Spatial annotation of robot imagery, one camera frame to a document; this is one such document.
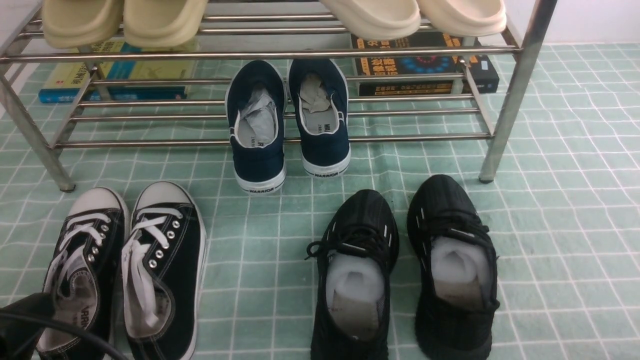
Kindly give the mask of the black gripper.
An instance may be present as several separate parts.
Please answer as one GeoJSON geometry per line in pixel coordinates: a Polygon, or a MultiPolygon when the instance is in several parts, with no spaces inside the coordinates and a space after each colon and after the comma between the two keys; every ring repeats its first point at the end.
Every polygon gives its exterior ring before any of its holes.
{"type": "Polygon", "coordinates": [[[36,292],[1,308],[0,358],[30,360],[55,314],[50,294],[36,292]]]}

